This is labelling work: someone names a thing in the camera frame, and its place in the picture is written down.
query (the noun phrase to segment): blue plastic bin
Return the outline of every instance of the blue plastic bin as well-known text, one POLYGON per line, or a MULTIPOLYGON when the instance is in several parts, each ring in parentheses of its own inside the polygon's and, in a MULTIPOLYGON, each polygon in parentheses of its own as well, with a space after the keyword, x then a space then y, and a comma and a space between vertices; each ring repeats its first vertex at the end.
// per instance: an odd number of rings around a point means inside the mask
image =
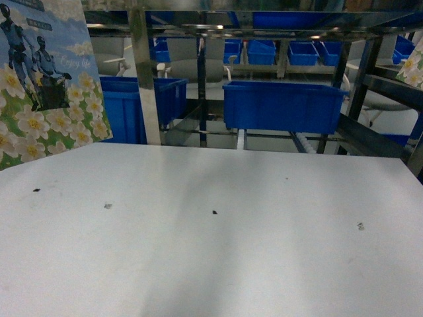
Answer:
POLYGON ((315 42, 323 64, 326 66, 337 66, 341 55, 341 42, 315 42))
POLYGON ((239 64, 241 60, 241 40, 226 40, 225 41, 225 54, 223 56, 223 63, 229 64, 229 58, 233 55, 236 55, 237 58, 233 62, 234 64, 239 64))
POLYGON ((288 50, 291 65, 316 65, 319 53, 312 42, 290 42, 288 50))
POLYGON ((397 43, 395 44, 395 53, 400 60, 408 59, 412 51, 414 51, 414 48, 415 46, 413 42, 407 40, 402 36, 397 36, 397 43))
POLYGON ((273 65, 276 47, 273 41, 251 40, 248 45, 249 64, 273 65))
POLYGON ((227 128, 333 134, 348 92, 323 85, 231 81, 225 91, 227 128))
MULTIPOLYGON (((112 126, 112 143, 146 144, 138 81, 135 77, 101 77, 104 107, 112 126)), ((186 108, 186 79, 155 79, 159 122, 168 125, 186 108)))
POLYGON ((170 63, 171 57, 169 56, 169 49, 167 48, 166 40, 160 41, 154 47, 156 53, 157 63, 170 63))

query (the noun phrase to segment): white table surface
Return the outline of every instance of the white table surface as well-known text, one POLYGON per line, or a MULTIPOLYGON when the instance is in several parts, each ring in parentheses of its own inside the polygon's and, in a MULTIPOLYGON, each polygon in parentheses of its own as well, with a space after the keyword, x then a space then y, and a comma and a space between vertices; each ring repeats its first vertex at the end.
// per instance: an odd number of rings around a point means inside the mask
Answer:
POLYGON ((422 227, 397 159, 90 145, 0 172, 0 316, 421 317, 422 227))

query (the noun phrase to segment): flower illustration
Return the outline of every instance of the flower illustration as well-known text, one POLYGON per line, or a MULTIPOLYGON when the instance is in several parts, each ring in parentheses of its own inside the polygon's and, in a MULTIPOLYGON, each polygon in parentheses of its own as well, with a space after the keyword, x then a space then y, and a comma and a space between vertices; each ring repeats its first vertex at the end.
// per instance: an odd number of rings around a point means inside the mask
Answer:
POLYGON ((413 69, 408 73, 408 76, 405 77, 404 82, 413 87, 419 86, 423 83, 423 70, 413 69))
POLYGON ((0 161, 3 159, 3 152, 10 157, 18 157, 15 149, 16 142, 17 136, 9 132, 7 126, 0 121, 0 161))
POLYGON ((47 115, 47 121, 52 124, 51 129, 53 131, 60 132, 65 137, 72 131, 72 121, 62 109, 51 110, 50 114, 47 115))
POLYGON ((107 127, 101 119, 95 119, 90 122, 91 127, 93 127, 93 133, 96 137, 104 140, 107 138, 107 127))
POLYGON ((66 149, 66 146, 63 144, 63 142, 58 141, 58 142, 56 142, 56 145, 55 146, 49 145, 47 147, 47 150, 51 154, 56 155, 56 154, 60 154, 60 153, 66 152, 69 149, 66 149))
POLYGON ((23 161, 23 163, 46 157, 44 152, 46 147, 38 143, 32 135, 28 135, 26 139, 24 137, 19 137, 15 147, 18 153, 22 155, 20 160, 23 161))
POLYGON ((25 97, 25 91, 19 82, 19 79, 12 69, 5 64, 4 69, 0 69, 0 90, 6 89, 7 93, 11 97, 19 97, 23 99, 25 97))
POLYGON ((408 77, 408 74, 417 69, 419 61, 422 59, 420 54, 411 55, 410 58, 405 62, 403 69, 401 69, 399 75, 408 77))
POLYGON ((82 122, 78 122, 77 125, 72 125, 71 138, 75 140, 75 148, 82 147, 93 142, 91 131, 88 130, 82 122))
POLYGON ((4 109, 4 107, 6 107, 6 99, 5 97, 3 97, 2 94, 0 94, 0 116, 1 116, 1 111, 4 109))
POLYGON ((95 93, 90 93, 90 97, 85 99, 87 103, 87 112, 93 114, 94 118, 103 117, 102 112, 104 110, 102 100, 98 98, 95 93))
POLYGON ((87 72, 82 72, 79 76, 79 86, 82 88, 85 92, 93 91, 95 88, 94 85, 94 79, 87 74, 87 72))
POLYGON ((84 111, 74 102, 69 103, 69 117, 75 121, 84 120, 84 111))
POLYGON ((48 139, 47 131, 50 126, 44 121, 44 116, 40 112, 33 112, 31 106, 26 104, 23 112, 18 112, 16 118, 19 119, 18 127, 23 132, 29 133, 35 139, 40 136, 43 139, 48 139))
POLYGON ((74 102, 76 105, 78 105, 82 100, 84 100, 84 96, 82 95, 82 89, 78 88, 78 86, 75 84, 72 84, 68 88, 67 95, 69 97, 69 100, 74 102))

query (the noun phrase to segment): metal rod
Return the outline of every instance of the metal rod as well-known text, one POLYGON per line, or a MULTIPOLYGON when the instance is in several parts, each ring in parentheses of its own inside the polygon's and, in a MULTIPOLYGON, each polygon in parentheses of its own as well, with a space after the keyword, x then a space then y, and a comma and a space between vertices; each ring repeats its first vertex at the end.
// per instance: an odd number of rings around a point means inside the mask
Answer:
POLYGON ((367 86, 363 84, 365 76, 372 74, 375 69, 377 56, 382 44, 382 37, 368 40, 365 44, 362 61, 358 69, 356 84, 354 85, 354 92, 348 105, 348 117, 353 120, 358 120, 360 112, 362 111, 365 95, 367 94, 367 86))
POLYGON ((127 0, 132 46, 134 48, 134 59, 147 143, 150 145, 160 145, 162 142, 157 116, 153 71, 151 70, 147 22, 144 9, 138 6, 140 2, 142 3, 142 1, 127 0))

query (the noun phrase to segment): shelf rack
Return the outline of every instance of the shelf rack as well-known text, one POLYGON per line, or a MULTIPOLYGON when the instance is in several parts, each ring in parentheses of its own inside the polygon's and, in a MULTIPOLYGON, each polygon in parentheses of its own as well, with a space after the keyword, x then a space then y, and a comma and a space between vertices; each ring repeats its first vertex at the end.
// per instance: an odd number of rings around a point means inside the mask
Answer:
MULTIPOLYGON (((423 91, 395 80, 392 70, 376 67, 384 36, 423 28, 423 1, 312 1, 312 0, 83 0, 91 36, 131 36, 142 108, 149 144, 182 144, 197 123, 206 130, 204 48, 198 54, 198 107, 166 133, 157 124, 149 37, 195 37, 207 45, 209 38, 322 40, 343 42, 332 85, 340 87, 351 42, 366 40, 362 62, 347 116, 337 132, 345 138, 338 154, 401 157, 418 176, 423 176, 423 91), (269 14, 269 23, 257 23, 258 13, 269 14), (402 102, 419 112, 417 124, 405 148, 357 122, 367 90, 402 102)), ((207 135, 200 134, 206 146, 207 135)), ((323 153, 327 135, 321 137, 323 153)))

